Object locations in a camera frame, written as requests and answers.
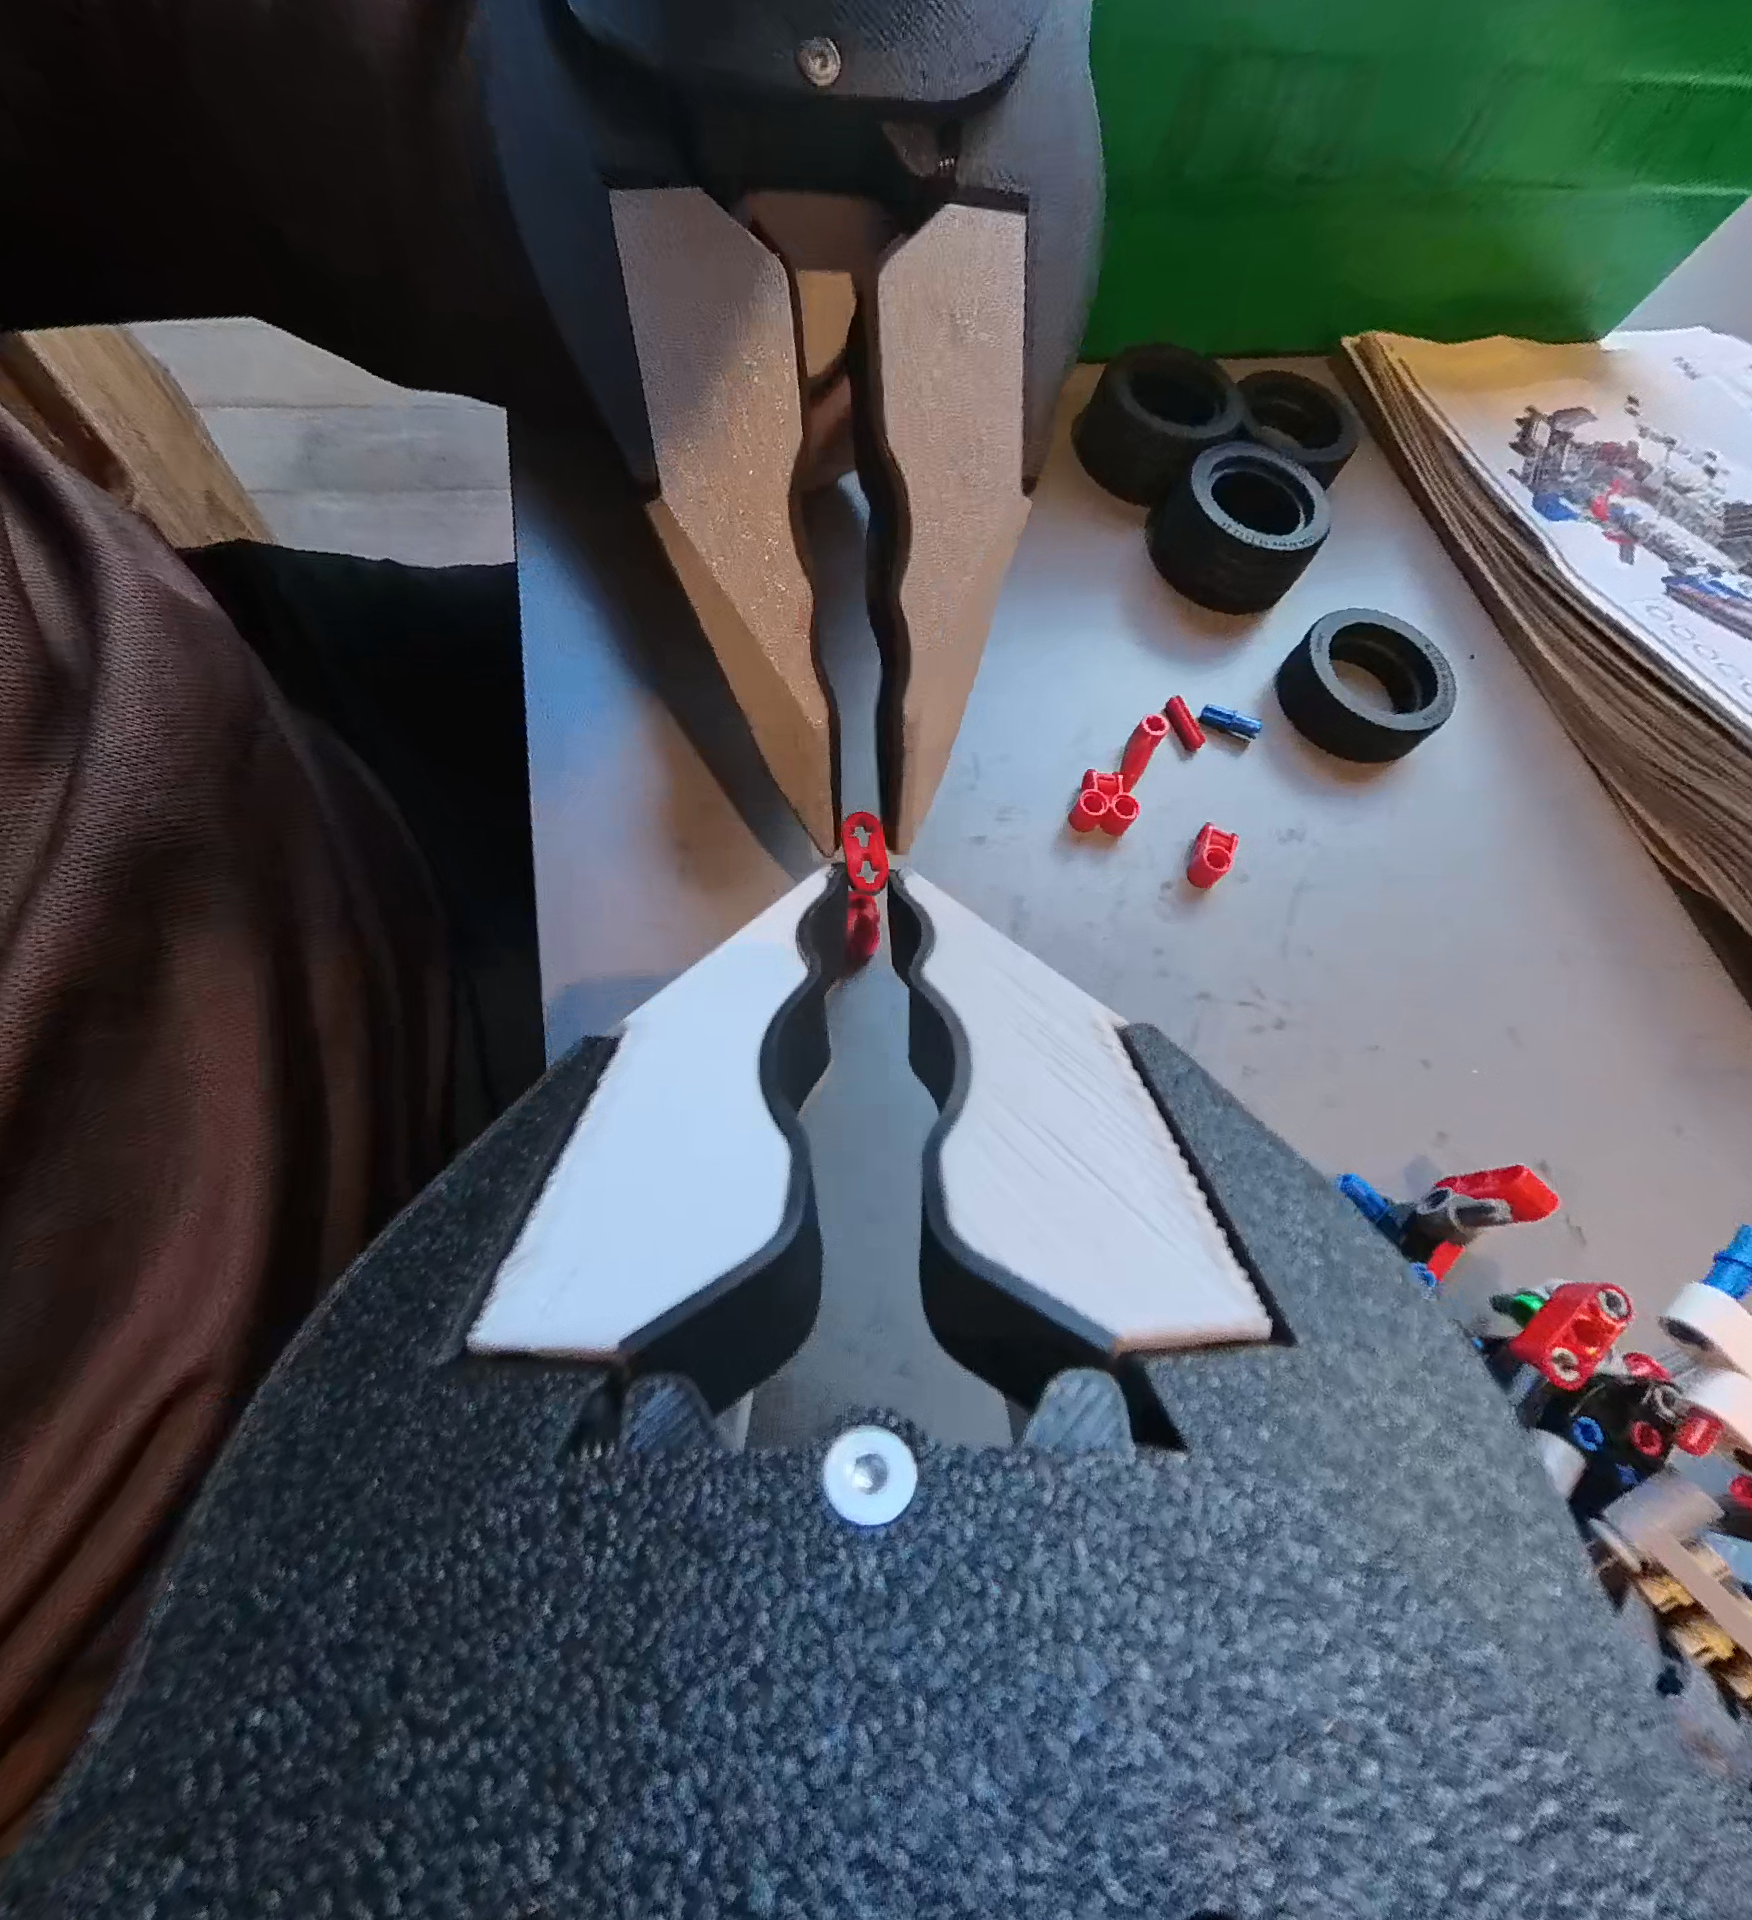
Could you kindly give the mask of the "person's left forearm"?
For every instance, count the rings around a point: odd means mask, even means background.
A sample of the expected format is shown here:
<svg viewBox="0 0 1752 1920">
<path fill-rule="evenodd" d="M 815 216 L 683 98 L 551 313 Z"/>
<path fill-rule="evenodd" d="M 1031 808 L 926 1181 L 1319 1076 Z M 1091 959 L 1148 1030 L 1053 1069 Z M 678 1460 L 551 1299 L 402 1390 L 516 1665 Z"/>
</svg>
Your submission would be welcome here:
<svg viewBox="0 0 1752 1920">
<path fill-rule="evenodd" d="M 252 316 L 587 412 L 488 127 L 488 4 L 0 4 L 0 334 Z"/>
</svg>

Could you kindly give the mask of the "grey desk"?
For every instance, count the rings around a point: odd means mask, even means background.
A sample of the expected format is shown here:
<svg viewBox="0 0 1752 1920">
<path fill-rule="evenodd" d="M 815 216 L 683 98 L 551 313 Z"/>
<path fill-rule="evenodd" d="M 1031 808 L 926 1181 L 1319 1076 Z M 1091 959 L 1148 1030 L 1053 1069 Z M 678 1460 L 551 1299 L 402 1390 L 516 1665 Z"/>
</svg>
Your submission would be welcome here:
<svg viewBox="0 0 1752 1920">
<path fill-rule="evenodd" d="M 770 779 L 621 455 L 518 421 L 509 454 L 549 1057 L 612 1051 L 642 1004 L 835 868 L 831 1063 L 799 1116 L 817 1321 L 881 1311 L 902 1339 L 900 1362 L 873 1341 L 835 1362 L 848 1398 L 908 1406 L 923 1355 L 949 1396 L 915 1278 L 937 1116 L 905 1058 L 906 987 L 888 958 L 843 975 L 841 868 Z M 1370 454 L 1355 466 L 1354 529 L 1303 610 L 1344 591 L 1430 614 L 1462 653 L 1458 744 L 1341 770 L 1278 724 L 1220 772 L 1144 774 L 1127 839 L 1073 832 L 1078 770 L 1174 666 L 1220 651 L 1170 633 L 1130 520 L 1061 454 L 902 868 L 1100 1000 L 1127 1040 L 1160 1028 L 1328 1174 L 1538 1156 L 1565 1213 L 1467 1258 L 1469 1301 L 1596 1280 L 1655 1313 L 1752 1222 L 1752 1012 L 1403 488 Z M 796 514 L 817 664 L 850 696 L 878 659 L 861 508 L 829 492 Z M 1241 837 L 1208 894 L 1186 880 L 1204 822 Z"/>
</svg>

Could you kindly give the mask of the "toy car instruction booklet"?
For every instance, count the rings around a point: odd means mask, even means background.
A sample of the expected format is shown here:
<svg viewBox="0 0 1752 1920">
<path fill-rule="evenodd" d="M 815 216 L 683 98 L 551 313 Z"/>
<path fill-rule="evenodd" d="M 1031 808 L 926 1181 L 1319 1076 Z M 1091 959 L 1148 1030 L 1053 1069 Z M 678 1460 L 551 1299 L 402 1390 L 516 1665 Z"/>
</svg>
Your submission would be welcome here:
<svg viewBox="0 0 1752 1920">
<path fill-rule="evenodd" d="M 1752 941 L 1752 344 L 1341 341 L 1373 438 L 1658 862 Z"/>
</svg>

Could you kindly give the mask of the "green plastic bin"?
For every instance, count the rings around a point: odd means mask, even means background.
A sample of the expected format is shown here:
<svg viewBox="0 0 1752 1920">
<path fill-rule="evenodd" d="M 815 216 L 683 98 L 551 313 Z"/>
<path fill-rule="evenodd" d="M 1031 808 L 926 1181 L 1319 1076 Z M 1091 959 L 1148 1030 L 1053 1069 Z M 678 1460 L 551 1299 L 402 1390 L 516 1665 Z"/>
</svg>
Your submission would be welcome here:
<svg viewBox="0 0 1752 1920">
<path fill-rule="evenodd" d="M 1752 3 L 1105 3 L 1082 359 L 1606 334 L 1752 201 Z"/>
</svg>

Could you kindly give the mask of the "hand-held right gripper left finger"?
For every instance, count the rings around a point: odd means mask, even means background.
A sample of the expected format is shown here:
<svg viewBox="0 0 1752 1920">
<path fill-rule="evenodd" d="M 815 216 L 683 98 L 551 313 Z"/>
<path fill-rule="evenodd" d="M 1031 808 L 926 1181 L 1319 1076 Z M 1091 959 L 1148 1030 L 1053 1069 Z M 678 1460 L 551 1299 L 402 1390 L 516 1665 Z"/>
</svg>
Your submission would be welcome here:
<svg viewBox="0 0 1752 1920">
<path fill-rule="evenodd" d="M 831 1063 L 835 978 L 822 868 L 622 1020 L 470 1354 L 679 1375 L 730 1410 L 799 1352 L 822 1258 L 799 1116 Z"/>
</svg>

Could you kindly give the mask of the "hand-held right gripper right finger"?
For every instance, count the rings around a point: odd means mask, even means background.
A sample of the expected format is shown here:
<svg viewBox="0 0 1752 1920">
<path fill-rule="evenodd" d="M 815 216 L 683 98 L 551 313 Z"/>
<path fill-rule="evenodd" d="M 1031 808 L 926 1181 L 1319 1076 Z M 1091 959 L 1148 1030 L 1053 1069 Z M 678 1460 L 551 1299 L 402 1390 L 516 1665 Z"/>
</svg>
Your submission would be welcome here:
<svg viewBox="0 0 1752 1920">
<path fill-rule="evenodd" d="M 1264 1347 L 1278 1316 L 1127 1043 L 1127 1020 L 923 878 L 889 885 L 922 1154 L 919 1297 L 1010 1406 L 1063 1372 L 1157 1410 L 1143 1364 Z"/>
</svg>

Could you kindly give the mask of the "wooden board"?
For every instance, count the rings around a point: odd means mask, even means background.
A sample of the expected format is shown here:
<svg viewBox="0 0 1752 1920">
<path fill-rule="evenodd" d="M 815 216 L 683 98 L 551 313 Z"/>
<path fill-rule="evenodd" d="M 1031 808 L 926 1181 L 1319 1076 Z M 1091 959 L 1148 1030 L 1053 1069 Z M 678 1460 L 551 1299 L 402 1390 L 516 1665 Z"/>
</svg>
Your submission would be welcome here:
<svg viewBox="0 0 1752 1920">
<path fill-rule="evenodd" d="M 0 408 L 174 549 L 273 541 L 193 401 L 125 326 L 0 334 Z"/>
</svg>

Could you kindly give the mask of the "black toy tyre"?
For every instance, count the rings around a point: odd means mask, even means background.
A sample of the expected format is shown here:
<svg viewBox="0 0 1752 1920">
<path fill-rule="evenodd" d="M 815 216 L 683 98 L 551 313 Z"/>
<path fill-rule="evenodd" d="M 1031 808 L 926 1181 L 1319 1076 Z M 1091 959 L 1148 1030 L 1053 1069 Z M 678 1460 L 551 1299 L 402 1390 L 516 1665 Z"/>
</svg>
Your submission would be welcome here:
<svg viewBox="0 0 1752 1920">
<path fill-rule="evenodd" d="M 1144 546 L 1179 595 L 1211 612 L 1272 610 L 1330 529 L 1323 486 L 1264 445 L 1217 445 L 1151 508 Z"/>
<path fill-rule="evenodd" d="M 1177 344 L 1140 344 L 1102 367 L 1071 442 L 1105 494 L 1151 510 L 1200 455 L 1245 433 L 1245 394 L 1220 363 Z"/>
<path fill-rule="evenodd" d="M 1330 490 L 1361 445 L 1363 423 L 1345 396 L 1319 380 L 1260 370 L 1236 380 L 1253 445 L 1303 469 Z"/>
<path fill-rule="evenodd" d="M 1274 692 L 1293 727 L 1358 766 L 1409 757 L 1455 714 L 1451 659 L 1410 623 L 1352 607 L 1319 616 L 1285 655 Z"/>
</svg>

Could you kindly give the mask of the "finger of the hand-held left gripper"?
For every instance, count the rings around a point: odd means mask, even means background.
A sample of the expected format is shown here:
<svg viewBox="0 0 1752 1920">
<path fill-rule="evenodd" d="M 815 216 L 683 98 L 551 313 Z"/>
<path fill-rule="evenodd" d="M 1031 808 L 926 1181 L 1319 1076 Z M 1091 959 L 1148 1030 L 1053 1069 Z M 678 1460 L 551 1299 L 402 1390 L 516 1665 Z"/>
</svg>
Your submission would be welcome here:
<svg viewBox="0 0 1752 1920">
<path fill-rule="evenodd" d="M 865 292 L 859 473 L 893 841 L 934 803 L 1031 514 L 1024 303 L 1024 218 L 982 205 L 940 206 Z"/>
<path fill-rule="evenodd" d="M 610 199 L 655 463 L 649 520 L 770 779 L 838 832 L 838 714 L 798 538 L 806 381 L 792 273 L 696 187 Z"/>
</svg>

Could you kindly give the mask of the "person's left hand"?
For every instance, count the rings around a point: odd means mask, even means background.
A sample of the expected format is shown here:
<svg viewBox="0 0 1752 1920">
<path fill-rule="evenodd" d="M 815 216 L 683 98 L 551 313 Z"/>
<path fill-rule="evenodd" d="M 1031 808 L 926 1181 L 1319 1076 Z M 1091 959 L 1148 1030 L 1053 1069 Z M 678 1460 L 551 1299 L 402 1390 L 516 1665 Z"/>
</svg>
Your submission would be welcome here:
<svg viewBox="0 0 1752 1920">
<path fill-rule="evenodd" d="M 796 273 L 803 378 L 811 396 L 829 391 L 846 371 L 850 334 L 856 323 L 856 279 L 848 273 Z"/>
</svg>

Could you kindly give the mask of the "black trousers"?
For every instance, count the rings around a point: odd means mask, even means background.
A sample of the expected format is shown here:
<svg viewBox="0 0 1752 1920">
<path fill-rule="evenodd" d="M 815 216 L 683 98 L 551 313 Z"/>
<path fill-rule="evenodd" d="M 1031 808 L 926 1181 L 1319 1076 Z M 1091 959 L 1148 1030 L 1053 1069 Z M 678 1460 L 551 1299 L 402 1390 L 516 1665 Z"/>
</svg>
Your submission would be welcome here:
<svg viewBox="0 0 1752 1920">
<path fill-rule="evenodd" d="M 406 816 L 447 913 L 457 1097 L 500 1116 L 546 1065 L 516 563 L 259 541 L 184 561 Z"/>
</svg>

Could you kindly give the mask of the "person's brown shirt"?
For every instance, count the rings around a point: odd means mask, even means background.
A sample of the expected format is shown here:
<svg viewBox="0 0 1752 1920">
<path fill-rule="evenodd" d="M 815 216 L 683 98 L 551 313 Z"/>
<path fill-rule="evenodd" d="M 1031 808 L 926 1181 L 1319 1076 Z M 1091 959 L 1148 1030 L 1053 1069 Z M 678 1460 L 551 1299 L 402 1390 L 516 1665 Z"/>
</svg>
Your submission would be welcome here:
<svg viewBox="0 0 1752 1920">
<path fill-rule="evenodd" d="M 0 412 L 0 1861 L 258 1383 L 491 1120 L 455 1040 L 394 801 Z"/>
</svg>

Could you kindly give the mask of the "toy brick race car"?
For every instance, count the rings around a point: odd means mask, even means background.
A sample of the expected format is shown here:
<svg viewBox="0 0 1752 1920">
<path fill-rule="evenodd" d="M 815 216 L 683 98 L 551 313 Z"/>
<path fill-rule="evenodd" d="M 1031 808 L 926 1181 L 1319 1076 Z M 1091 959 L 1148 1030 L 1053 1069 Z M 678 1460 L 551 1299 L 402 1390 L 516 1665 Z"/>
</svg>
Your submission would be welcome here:
<svg viewBox="0 0 1752 1920">
<path fill-rule="evenodd" d="M 1619 1283 L 1498 1295 L 1466 1339 L 1655 1683 L 1752 1815 L 1752 1222 L 1659 1313 Z"/>
</svg>

